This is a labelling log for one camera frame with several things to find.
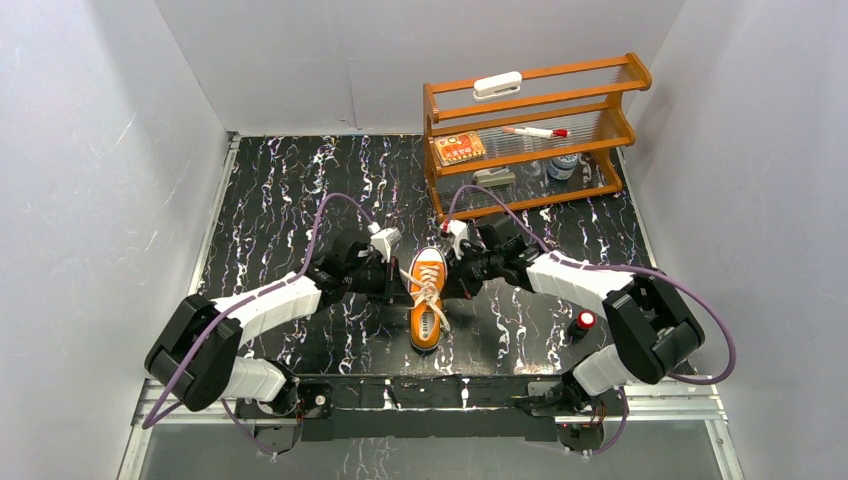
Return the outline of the orange canvas sneaker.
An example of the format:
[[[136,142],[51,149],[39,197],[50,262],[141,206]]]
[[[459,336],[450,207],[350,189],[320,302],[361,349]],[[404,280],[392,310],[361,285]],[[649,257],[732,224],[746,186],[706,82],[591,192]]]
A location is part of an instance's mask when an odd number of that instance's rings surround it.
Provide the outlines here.
[[[446,259],[435,247],[423,248],[402,275],[414,301],[409,316],[411,344],[416,350],[429,352],[451,330],[441,298],[447,280]]]

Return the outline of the white shoelace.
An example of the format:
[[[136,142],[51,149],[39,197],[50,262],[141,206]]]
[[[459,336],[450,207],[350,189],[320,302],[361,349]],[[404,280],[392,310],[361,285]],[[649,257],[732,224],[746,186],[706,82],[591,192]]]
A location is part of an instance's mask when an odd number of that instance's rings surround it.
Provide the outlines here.
[[[447,267],[444,261],[415,261],[412,272],[401,270],[401,275],[408,281],[410,295],[415,303],[413,308],[425,305],[439,321],[440,328],[448,333],[450,324],[442,309],[441,290],[447,278]]]

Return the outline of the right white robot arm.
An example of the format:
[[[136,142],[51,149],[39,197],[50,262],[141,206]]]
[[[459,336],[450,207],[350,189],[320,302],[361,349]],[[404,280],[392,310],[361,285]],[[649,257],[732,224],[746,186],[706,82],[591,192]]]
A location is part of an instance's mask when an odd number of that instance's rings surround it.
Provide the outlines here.
[[[481,241],[474,244],[467,223],[443,223],[442,232],[452,241],[443,298],[470,299],[484,283],[502,279],[605,319],[611,344],[566,372],[551,397],[577,414],[590,413],[610,389],[659,382],[704,343],[704,331],[677,289],[655,271],[577,265],[560,251],[545,253],[526,241],[505,215],[481,218],[477,230]]]

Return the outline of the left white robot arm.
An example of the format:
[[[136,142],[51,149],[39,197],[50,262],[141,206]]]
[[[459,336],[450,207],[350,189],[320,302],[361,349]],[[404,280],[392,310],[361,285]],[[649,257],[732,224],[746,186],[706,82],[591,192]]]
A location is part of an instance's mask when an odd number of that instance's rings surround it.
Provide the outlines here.
[[[378,226],[371,231],[369,238],[361,232],[337,238],[303,275],[291,273],[272,285],[217,300],[200,294],[185,297],[149,350],[145,370],[193,412],[221,399],[242,399],[261,403],[275,416],[293,413],[300,403],[296,375],[278,361],[241,357],[238,351],[347,294],[412,305],[392,254],[400,231]]]

